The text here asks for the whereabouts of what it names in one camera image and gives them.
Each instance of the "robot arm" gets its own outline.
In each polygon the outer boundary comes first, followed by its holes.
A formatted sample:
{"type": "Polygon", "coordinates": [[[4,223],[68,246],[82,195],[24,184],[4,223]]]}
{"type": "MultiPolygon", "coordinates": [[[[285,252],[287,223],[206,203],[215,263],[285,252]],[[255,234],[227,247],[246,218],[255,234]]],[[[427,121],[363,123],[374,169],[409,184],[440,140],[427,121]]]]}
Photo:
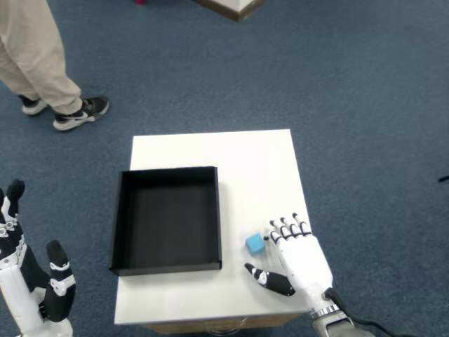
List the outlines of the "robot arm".
{"type": "Polygon", "coordinates": [[[286,276],[245,264],[261,286],[284,296],[300,293],[314,320],[318,337],[374,337],[367,331],[357,329],[353,321],[376,326],[390,336],[412,337],[396,335],[377,323],[352,317],[332,288],[332,272],[309,224],[301,221],[296,213],[293,219],[281,218],[270,222],[272,230],[269,237],[276,246],[286,276]]]}
{"type": "Polygon", "coordinates": [[[24,337],[70,337],[67,319],[75,280],[57,241],[47,244],[50,276],[25,242],[18,222],[18,200],[25,184],[14,180],[6,196],[0,190],[0,290],[24,337]]]}

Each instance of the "cable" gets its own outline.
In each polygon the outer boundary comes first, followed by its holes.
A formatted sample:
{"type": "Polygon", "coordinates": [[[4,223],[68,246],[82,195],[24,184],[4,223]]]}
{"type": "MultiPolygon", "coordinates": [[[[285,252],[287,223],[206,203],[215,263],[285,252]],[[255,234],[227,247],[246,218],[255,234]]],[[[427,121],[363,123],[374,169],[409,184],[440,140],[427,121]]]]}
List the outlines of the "cable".
{"type": "Polygon", "coordinates": [[[329,288],[328,290],[326,290],[324,292],[324,296],[327,299],[331,299],[334,301],[334,303],[341,309],[341,311],[343,311],[346,316],[348,316],[350,319],[352,319],[354,322],[362,324],[362,325],[371,325],[371,326],[375,326],[376,328],[378,328],[380,331],[382,331],[383,333],[387,334],[388,336],[391,337],[415,337],[412,335],[398,335],[396,333],[391,332],[390,330],[387,330],[386,328],[384,328],[382,325],[380,325],[377,322],[373,322],[373,321],[365,321],[363,319],[359,319],[356,318],[354,316],[352,316],[351,314],[349,314],[348,309],[346,308],[346,305],[344,305],[342,299],[338,296],[336,290],[334,288],[329,288]]]}

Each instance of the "blue cube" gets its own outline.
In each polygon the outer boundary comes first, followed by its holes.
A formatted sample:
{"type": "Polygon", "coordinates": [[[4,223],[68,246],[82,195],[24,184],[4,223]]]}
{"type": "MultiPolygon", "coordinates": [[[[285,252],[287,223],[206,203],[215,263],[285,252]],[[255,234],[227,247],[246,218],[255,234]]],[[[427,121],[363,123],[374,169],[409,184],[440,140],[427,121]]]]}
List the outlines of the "blue cube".
{"type": "Polygon", "coordinates": [[[245,245],[253,256],[265,249],[265,241],[260,234],[247,238],[245,245]]]}

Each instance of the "beige pants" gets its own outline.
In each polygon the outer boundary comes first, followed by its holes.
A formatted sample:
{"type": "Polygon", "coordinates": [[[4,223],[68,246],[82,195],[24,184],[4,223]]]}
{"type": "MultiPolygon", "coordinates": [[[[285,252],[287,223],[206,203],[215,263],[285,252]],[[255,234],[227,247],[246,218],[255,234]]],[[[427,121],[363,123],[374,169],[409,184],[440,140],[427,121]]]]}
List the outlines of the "beige pants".
{"type": "Polygon", "coordinates": [[[65,73],[65,55],[47,0],[0,0],[0,80],[56,112],[81,108],[81,90],[65,73]]]}

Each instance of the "white table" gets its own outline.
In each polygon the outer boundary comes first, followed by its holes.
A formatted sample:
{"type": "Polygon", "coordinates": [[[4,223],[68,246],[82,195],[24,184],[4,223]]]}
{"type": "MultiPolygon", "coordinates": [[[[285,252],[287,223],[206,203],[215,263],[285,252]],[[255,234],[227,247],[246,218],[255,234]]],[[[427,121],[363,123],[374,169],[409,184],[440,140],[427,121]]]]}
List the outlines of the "white table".
{"type": "Polygon", "coordinates": [[[221,270],[120,277],[115,324],[300,314],[303,299],[263,289],[243,267],[283,272],[274,247],[252,257],[247,237],[296,212],[308,221],[289,130],[135,136],[131,170],[218,167],[221,270]]]}

